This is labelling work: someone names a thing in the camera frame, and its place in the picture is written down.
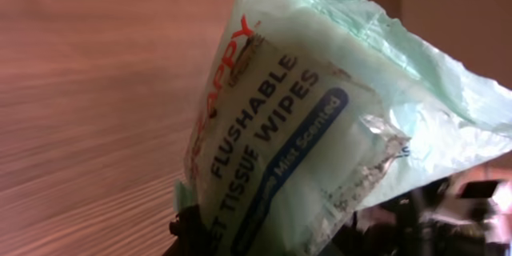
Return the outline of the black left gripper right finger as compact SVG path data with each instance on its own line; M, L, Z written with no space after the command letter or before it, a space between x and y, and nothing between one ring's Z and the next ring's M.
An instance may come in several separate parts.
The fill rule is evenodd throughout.
M360 210L336 233L329 255L488 256L511 253L511 183L455 187L442 178Z

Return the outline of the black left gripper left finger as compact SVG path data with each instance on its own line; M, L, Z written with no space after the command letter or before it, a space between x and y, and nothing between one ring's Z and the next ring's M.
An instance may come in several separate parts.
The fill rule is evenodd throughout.
M169 224L170 234L176 240L162 256L212 256L212 238L203 224L199 206L181 210Z

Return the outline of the mint flushable wipes pack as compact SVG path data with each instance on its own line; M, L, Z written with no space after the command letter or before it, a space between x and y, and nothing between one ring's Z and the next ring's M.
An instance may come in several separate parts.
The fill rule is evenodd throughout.
M511 149L511 92L368 0L235 0L185 157L213 255L316 255L361 208Z

